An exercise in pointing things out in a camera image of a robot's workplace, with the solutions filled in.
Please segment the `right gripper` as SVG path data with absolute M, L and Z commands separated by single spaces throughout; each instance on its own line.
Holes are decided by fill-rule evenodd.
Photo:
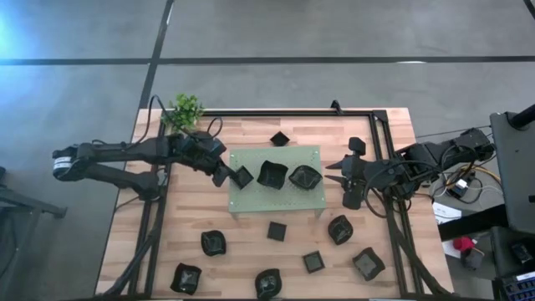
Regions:
M 349 139 L 351 155 L 345 155 L 343 160 L 326 166 L 329 170 L 342 170 L 342 176 L 326 175 L 332 181 L 338 182 L 344 189 L 343 206 L 348 209 L 360 209 L 363 201 L 365 186 L 364 168 L 367 165 L 361 159 L 366 153 L 366 144 L 358 137 Z

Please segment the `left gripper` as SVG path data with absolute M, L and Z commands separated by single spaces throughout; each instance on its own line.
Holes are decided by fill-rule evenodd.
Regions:
M 207 132 L 197 131 L 184 139 L 183 164 L 212 176 L 216 187 L 220 187 L 228 176 L 239 186 L 239 175 L 221 158 L 226 150 L 217 138 L 211 138 Z

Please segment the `black leaf-shaped plate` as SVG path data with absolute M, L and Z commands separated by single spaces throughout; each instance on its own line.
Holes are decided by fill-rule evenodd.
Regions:
M 288 179 L 298 188 L 309 191 L 323 180 L 323 176 L 311 166 L 301 165 L 294 169 Z
M 336 217 L 328 225 L 328 234 L 337 246 L 347 242 L 353 233 L 353 226 L 345 215 Z
M 255 278 L 255 290 L 259 300 L 269 300 L 282 290 L 280 270 L 270 268 L 260 272 Z

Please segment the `black wavy square plate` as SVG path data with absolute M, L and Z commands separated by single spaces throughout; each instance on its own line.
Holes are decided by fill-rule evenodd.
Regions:
M 288 168 L 279 163 L 264 161 L 257 182 L 263 186 L 280 190 L 285 182 Z
M 365 248 L 352 258 L 352 263 L 366 282 L 373 280 L 385 270 L 385 264 L 372 247 Z
M 170 289 L 176 293 L 193 295 L 198 287 L 202 270 L 196 266 L 179 263 Z

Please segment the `black pot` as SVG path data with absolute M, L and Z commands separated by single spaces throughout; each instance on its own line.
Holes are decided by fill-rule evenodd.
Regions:
M 201 248 L 208 257 L 227 252 L 227 242 L 222 232 L 212 230 L 201 234 Z

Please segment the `green perforated metal shelf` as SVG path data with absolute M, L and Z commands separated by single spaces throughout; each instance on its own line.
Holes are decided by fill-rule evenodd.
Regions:
M 280 190 L 263 186 L 257 182 L 264 161 L 283 164 L 288 168 L 286 179 Z M 317 145 L 284 146 L 230 151 L 230 167 L 245 166 L 254 179 L 243 189 L 229 184 L 229 206 L 232 215 L 250 212 L 285 212 L 313 210 L 317 217 L 326 208 L 324 184 L 321 181 L 313 190 L 295 186 L 288 177 L 301 165 L 311 166 L 322 172 L 320 148 Z

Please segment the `artificial green potted plant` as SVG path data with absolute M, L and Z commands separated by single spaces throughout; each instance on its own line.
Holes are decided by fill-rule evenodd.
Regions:
M 173 132 L 192 131 L 205 108 L 194 94 L 178 94 L 174 102 L 162 114 L 162 121 Z

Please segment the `white paper sheet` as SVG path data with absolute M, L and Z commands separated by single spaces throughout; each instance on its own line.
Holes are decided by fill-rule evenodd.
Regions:
M 438 225 L 454 221 L 462 217 L 462 211 L 453 207 L 442 205 L 438 202 L 432 204 L 435 219 Z
M 454 247 L 454 240 L 448 240 L 448 241 L 442 242 L 442 247 L 443 247 L 445 255 L 451 256 L 454 258 L 461 257 L 461 251 Z

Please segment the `small grey power adapter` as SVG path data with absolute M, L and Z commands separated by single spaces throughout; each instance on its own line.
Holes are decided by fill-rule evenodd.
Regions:
M 469 184 L 463 180 L 458 180 L 450 189 L 450 194 L 452 194 L 455 197 L 463 197 L 466 194 L 466 191 L 468 190 Z

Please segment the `black desk beam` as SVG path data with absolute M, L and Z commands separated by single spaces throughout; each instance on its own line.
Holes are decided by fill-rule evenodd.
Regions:
M 444 222 L 438 226 L 438 229 L 441 241 L 444 242 L 476 232 L 485 232 L 492 227 L 508 227 L 507 210 L 504 204 Z

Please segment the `red round object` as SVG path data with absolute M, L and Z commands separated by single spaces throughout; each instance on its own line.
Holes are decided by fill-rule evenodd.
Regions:
M 452 241 L 452 245 L 455 250 L 463 253 L 467 250 L 473 249 L 476 243 L 470 237 L 457 237 Z

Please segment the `dark grey pouch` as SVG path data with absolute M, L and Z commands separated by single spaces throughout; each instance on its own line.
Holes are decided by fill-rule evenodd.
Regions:
M 461 265 L 468 270 L 477 270 L 484 257 L 485 253 L 479 249 L 467 249 L 461 253 Z

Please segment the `dark grey metal cabinet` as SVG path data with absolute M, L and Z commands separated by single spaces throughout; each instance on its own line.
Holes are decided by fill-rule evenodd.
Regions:
M 509 227 L 535 234 L 535 121 L 516 130 L 506 112 L 490 115 Z

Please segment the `dark grey box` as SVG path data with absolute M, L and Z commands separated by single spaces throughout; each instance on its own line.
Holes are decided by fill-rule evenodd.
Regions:
M 493 227 L 490 233 L 493 259 L 499 278 L 535 271 L 535 235 L 505 227 Z M 532 255 L 532 260 L 521 263 L 512 251 L 512 245 L 515 243 L 524 244 Z

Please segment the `black round pole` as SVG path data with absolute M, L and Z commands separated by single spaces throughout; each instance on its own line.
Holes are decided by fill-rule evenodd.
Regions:
M 507 112 L 508 124 L 516 130 L 527 130 L 529 124 L 535 121 L 535 104 L 527 107 L 520 113 Z

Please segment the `black handheld device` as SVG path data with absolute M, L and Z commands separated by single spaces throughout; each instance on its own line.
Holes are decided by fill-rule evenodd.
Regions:
M 535 260 L 535 257 L 532 255 L 529 248 L 523 243 L 515 243 L 511 245 L 511 250 L 514 257 L 522 265 L 529 264 Z

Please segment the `black parts organiser box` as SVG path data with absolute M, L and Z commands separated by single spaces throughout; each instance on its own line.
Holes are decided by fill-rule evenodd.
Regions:
M 535 271 L 492 281 L 497 301 L 535 301 Z

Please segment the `black aluminium table frame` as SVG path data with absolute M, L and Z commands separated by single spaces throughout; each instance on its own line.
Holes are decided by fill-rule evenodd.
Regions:
M 325 177 L 334 174 L 326 166 L 343 157 L 353 136 L 365 141 L 368 160 L 412 144 L 415 135 L 407 109 L 349 109 L 343 115 L 331 109 L 239 110 L 236 115 L 223 112 L 219 123 L 206 113 L 199 126 L 211 127 L 229 150 L 269 147 L 270 138 L 279 131 L 292 145 L 317 145 L 327 204 L 323 213 L 319 217 L 313 210 L 232 215 L 226 186 L 215 187 L 204 173 L 174 165 L 163 207 L 139 202 L 129 190 L 119 194 L 120 209 L 113 216 L 96 293 L 104 293 L 124 272 L 157 213 L 163 216 L 160 242 L 143 259 L 132 288 L 147 298 L 177 298 L 170 285 L 179 263 L 202 270 L 197 298 L 255 298 L 255 277 L 269 268 L 279 269 L 283 281 L 277 301 L 397 298 L 399 281 L 409 291 L 415 289 L 410 265 L 395 268 L 388 226 L 377 217 L 380 204 L 376 198 L 371 197 L 369 205 L 358 211 L 345 211 L 341 187 Z M 337 246 L 327 226 L 343 213 L 354 235 Z M 287 226 L 283 242 L 267 238 L 270 222 Z M 226 239 L 223 255 L 208 257 L 201 248 L 201 234 L 212 230 L 222 232 Z M 368 282 L 352 263 L 367 247 L 385 264 L 385 270 Z M 314 251 L 320 251 L 325 268 L 308 273 L 303 255 Z

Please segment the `black desk frame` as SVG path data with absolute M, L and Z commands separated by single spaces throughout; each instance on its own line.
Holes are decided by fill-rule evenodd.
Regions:
M 40 216 L 64 218 L 66 207 L 20 194 L 3 184 L 0 166 L 0 301 L 5 301 L 24 248 L 30 243 Z

